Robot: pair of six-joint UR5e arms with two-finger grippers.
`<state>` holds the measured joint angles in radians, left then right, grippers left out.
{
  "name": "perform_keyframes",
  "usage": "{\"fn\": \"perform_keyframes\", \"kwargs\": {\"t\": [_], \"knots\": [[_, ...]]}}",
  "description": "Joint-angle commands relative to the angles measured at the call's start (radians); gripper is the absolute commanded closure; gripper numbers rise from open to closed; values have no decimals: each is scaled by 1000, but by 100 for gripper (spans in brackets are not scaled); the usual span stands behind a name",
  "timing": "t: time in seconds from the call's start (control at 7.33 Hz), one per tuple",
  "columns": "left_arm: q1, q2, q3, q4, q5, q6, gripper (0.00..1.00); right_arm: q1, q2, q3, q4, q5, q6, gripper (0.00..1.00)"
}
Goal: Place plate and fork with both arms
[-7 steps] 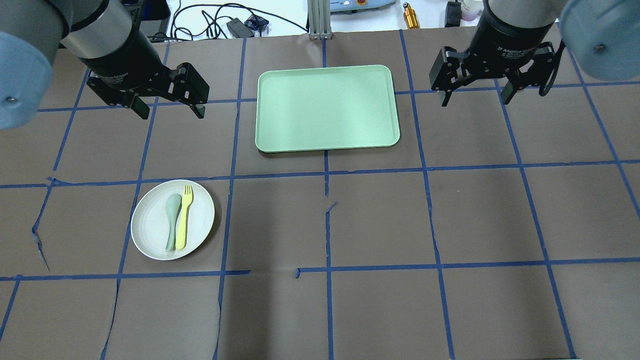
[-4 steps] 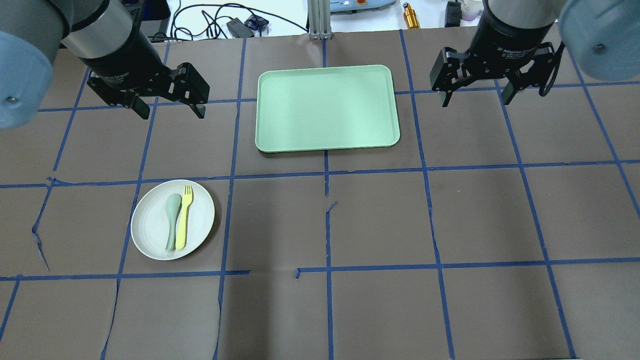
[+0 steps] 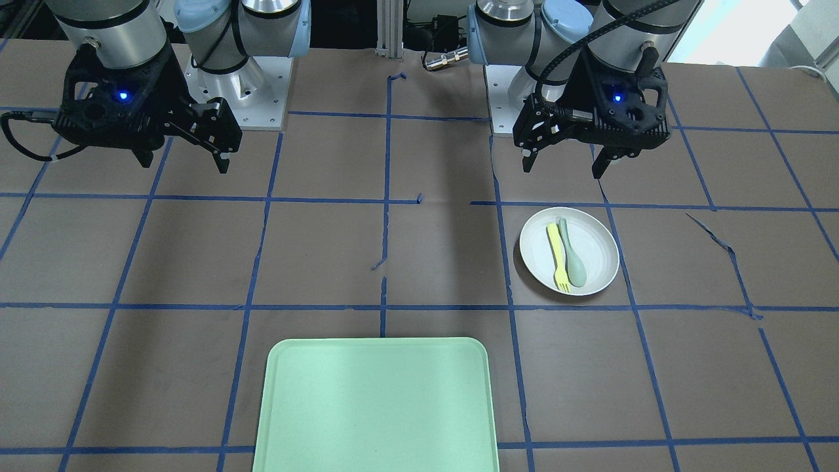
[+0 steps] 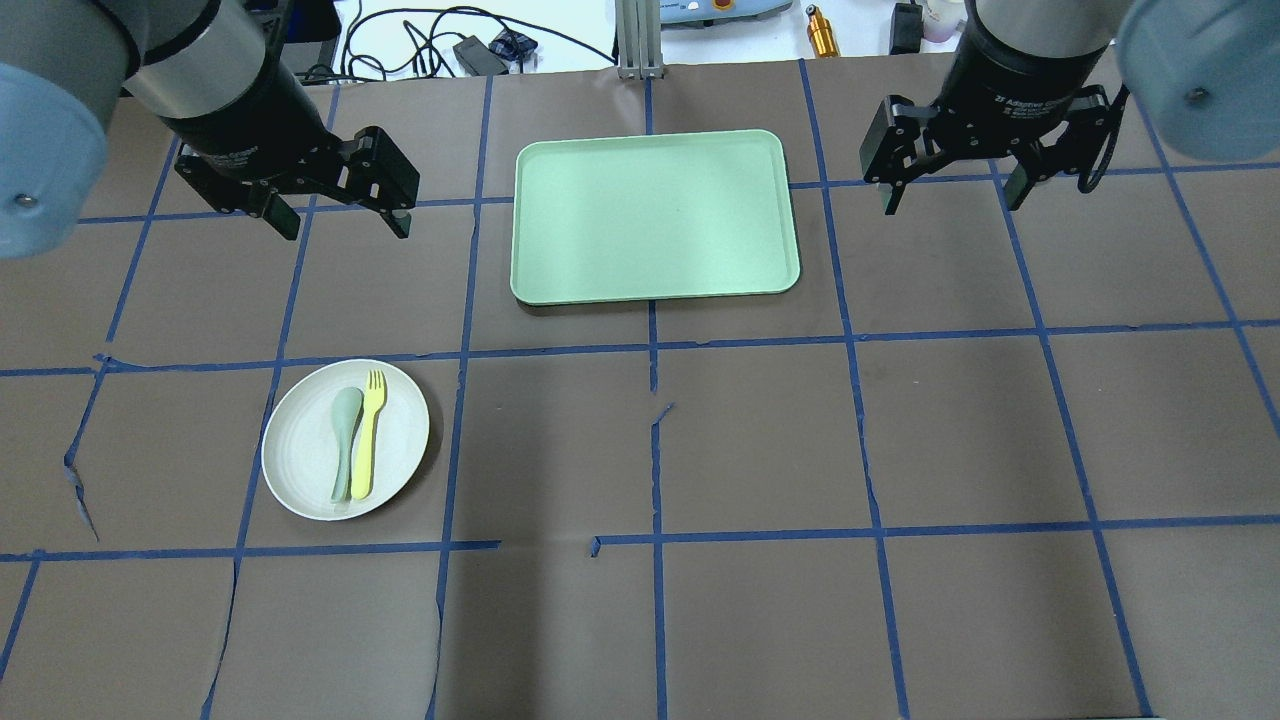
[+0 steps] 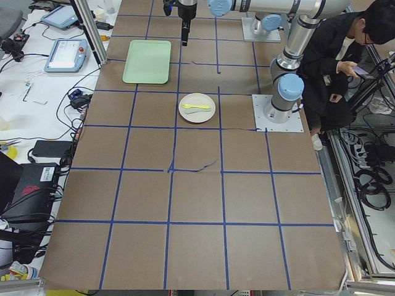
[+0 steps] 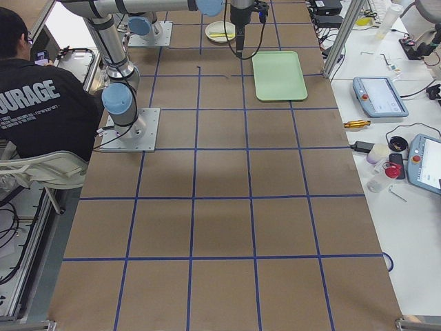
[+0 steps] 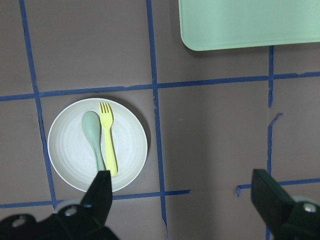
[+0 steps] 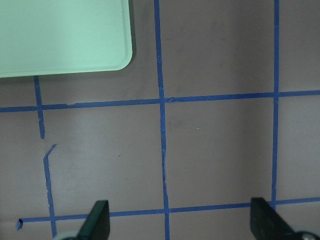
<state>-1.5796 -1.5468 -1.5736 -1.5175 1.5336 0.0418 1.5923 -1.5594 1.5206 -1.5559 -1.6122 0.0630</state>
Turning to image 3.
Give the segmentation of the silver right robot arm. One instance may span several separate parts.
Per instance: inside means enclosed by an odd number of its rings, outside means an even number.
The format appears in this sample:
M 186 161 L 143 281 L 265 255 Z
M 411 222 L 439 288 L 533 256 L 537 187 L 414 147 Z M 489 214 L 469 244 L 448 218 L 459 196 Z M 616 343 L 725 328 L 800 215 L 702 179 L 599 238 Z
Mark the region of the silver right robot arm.
M 309 1 L 177 1 L 188 69 L 152 1 L 47 4 L 76 48 L 51 128 L 77 151 L 128 150 L 144 168 L 177 136 L 227 173 L 244 111 L 277 102 L 258 58 L 302 57 L 311 46 Z

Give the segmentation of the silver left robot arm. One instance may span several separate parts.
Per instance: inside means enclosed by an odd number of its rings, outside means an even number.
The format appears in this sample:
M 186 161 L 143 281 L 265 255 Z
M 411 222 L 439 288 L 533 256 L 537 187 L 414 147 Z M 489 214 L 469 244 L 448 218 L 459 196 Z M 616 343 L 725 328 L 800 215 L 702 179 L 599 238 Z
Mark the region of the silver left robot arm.
M 663 61 L 700 1 L 477 1 L 467 13 L 470 60 L 518 66 L 513 145 L 530 172 L 543 149 L 566 140 L 600 146 L 599 179 L 618 159 L 671 137 Z

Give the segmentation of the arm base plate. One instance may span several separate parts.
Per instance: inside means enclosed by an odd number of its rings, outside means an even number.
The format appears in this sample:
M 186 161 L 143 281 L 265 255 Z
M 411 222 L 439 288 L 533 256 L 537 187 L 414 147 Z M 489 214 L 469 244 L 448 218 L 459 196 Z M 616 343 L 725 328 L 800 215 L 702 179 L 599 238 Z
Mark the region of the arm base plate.
M 213 74 L 191 65 L 185 79 L 192 98 L 224 98 L 243 130 L 281 131 L 288 104 L 293 58 L 256 56 L 237 71 Z
M 496 136 L 513 136 L 513 126 L 524 107 L 524 100 L 536 88 L 524 66 L 487 65 L 484 67 L 486 98 L 492 132 Z

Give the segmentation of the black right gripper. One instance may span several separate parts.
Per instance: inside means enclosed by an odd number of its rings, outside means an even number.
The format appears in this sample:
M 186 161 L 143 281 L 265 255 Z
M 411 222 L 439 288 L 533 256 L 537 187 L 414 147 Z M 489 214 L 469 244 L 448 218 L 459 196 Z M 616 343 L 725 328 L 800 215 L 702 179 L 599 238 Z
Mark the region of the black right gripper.
M 127 149 L 144 169 L 167 136 L 179 136 L 205 149 L 220 174 L 227 174 L 243 137 L 224 98 L 192 99 L 171 44 L 128 69 L 105 67 L 92 45 L 81 45 L 51 126 L 76 146 Z

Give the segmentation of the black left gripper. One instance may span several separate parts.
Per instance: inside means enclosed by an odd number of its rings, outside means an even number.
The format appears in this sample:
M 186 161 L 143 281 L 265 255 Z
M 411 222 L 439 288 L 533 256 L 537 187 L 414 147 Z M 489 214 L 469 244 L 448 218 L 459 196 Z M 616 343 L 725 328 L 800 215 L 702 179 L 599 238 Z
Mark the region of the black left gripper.
M 636 157 L 671 137 L 666 117 L 668 82 L 657 51 L 642 51 L 635 71 L 622 71 L 581 51 L 559 99 L 533 93 L 513 125 L 522 170 L 530 173 L 547 146 L 576 140 L 602 146 L 591 165 L 600 180 L 612 161 Z

